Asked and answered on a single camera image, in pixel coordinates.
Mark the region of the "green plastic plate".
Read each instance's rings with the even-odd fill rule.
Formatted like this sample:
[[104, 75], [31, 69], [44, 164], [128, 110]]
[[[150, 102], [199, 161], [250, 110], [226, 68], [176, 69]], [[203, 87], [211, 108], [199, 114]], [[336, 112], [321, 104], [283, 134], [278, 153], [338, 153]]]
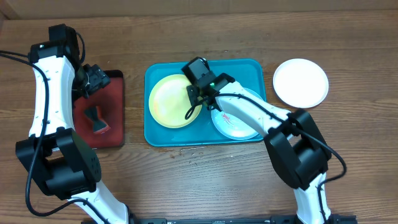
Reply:
[[166, 128], [182, 128], [193, 122], [201, 111], [197, 106], [191, 117], [185, 115], [192, 107], [187, 93], [188, 78], [169, 75], [155, 84], [149, 95], [149, 111], [157, 123]]

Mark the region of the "orange and green sponge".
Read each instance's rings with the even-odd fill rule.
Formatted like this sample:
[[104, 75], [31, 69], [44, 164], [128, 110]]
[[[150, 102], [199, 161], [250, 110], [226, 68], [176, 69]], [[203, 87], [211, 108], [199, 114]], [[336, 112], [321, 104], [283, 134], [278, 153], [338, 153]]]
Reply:
[[111, 129], [109, 124], [103, 119], [99, 106], [87, 108], [84, 110], [84, 114], [92, 122], [94, 134], [102, 134]]

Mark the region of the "light blue plastic plate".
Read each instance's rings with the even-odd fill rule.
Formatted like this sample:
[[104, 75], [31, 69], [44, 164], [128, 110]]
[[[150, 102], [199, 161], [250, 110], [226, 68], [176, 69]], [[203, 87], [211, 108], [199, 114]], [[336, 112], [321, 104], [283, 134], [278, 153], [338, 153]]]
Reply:
[[214, 107], [211, 108], [211, 119], [215, 128], [229, 139], [245, 141], [261, 138], [258, 132], [237, 117]]

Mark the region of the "white plastic plate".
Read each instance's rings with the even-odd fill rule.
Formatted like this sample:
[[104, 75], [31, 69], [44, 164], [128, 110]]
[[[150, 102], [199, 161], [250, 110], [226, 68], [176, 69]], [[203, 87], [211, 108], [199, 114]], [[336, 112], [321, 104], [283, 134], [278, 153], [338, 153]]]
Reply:
[[272, 84], [276, 95], [295, 108], [312, 108], [327, 96], [329, 81], [325, 71], [303, 58], [293, 58], [280, 64]]

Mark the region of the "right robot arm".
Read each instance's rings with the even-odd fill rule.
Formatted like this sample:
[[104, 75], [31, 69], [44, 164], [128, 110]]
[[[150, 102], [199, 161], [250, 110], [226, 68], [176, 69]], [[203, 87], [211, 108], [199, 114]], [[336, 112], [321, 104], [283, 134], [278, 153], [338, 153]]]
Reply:
[[298, 223], [331, 223], [324, 181], [331, 152], [313, 118], [305, 110], [291, 113], [248, 92], [226, 73], [215, 75], [196, 57], [182, 68], [190, 86], [191, 108], [207, 105], [238, 119], [263, 137], [277, 175], [294, 190]]

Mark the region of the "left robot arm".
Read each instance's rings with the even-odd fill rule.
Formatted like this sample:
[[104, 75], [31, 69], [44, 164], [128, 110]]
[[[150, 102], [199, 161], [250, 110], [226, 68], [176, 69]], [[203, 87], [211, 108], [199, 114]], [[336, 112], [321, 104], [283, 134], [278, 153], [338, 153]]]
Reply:
[[65, 24], [49, 27], [49, 41], [30, 48], [26, 63], [35, 73], [34, 120], [28, 139], [16, 143], [16, 156], [28, 172], [25, 203], [38, 217], [75, 204], [95, 223], [130, 223], [128, 206], [105, 186], [95, 151], [75, 131], [74, 101], [111, 82], [84, 59], [81, 35]]

